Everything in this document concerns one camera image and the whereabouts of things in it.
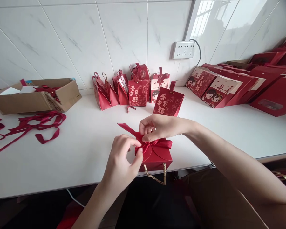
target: right hand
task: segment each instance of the right hand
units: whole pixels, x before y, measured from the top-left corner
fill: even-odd
[[[188,132],[193,121],[179,117],[153,114],[140,122],[139,131],[143,142],[173,137]]]

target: forearm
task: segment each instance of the forearm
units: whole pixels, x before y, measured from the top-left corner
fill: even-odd
[[[254,204],[286,204],[286,186],[257,160],[191,121],[187,136]]]
[[[97,229],[116,198],[99,183],[72,229]]]

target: open cardboard box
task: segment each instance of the open cardboard box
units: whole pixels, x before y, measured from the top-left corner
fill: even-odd
[[[196,219],[208,229],[268,229],[248,200],[219,172],[205,169],[182,178]]]
[[[47,85],[50,88],[60,87],[55,91],[60,103],[57,102],[47,92],[32,93],[16,93],[0,95],[0,111],[3,115],[31,113],[56,110],[58,112],[66,112],[69,110],[82,96],[79,93],[75,80],[65,79],[49,79],[49,80],[30,80],[33,86]],[[21,83],[11,86],[14,89],[21,90]]]

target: wall socket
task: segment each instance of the wall socket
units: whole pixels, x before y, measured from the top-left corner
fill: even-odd
[[[176,41],[174,46],[173,59],[193,58],[194,42],[193,41]]]

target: white countertop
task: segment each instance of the white countertop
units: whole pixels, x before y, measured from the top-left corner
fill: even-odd
[[[126,123],[135,131],[139,122],[153,113],[154,104],[129,109],[115,106],[101,111],[94,95],[83,96],[65,114],[67,119],[60,125],[58,138],[44,145],[34,134],[45,139],[52,137],[55,128],[44,131],[32,130],[26,136],[0,152],[0,198],[20,196],[68,187],[95,184],[101,181],[115,136],[130,135],[117,123]],[[5,128],[0,133],[18,126],[19,115],[0,118]],[[18,135],[0,141],[0,146],[11,142]],[[210,160],[186,137],[170,138],[173,162],[167,171],[209,165]],[[130,162],[134,149],[128,153]]]
[[[286,115],[274,117],[248,104],[211,108],[186,87],[179,116],[197,121],[258,159],[286,153]]]
[[[286,115],[273,117],[247,104],[213,109],[189,89],[178,87],[175,90],[185,94],[180,117],[201,123],[254,158],[286,153]],[[58,138],[42,145],[34,134],[41,133],[49,139],[55,129],[32,130],[0,152],[0,198],[100,182],[114,137],[131,135],[117,123],[126,123],[138,131],[140,120],[151,115],[153,107],[154,104],[147,103],[147,107],[130,108],[128,114],[126,106],[100,111],[94,95],[83,96],[65,113],[67,119],[60,126]],[[19,117],[0,114],[6,126],[0,133],[18,126]],[[0,146],[17,136],[0,141]],[[173,162],[168,171],[210,164],[186,137],[179,135],[170,140],[173,141],[170,150]],[[132,149],[127,158],[132,161],[134,157]]]

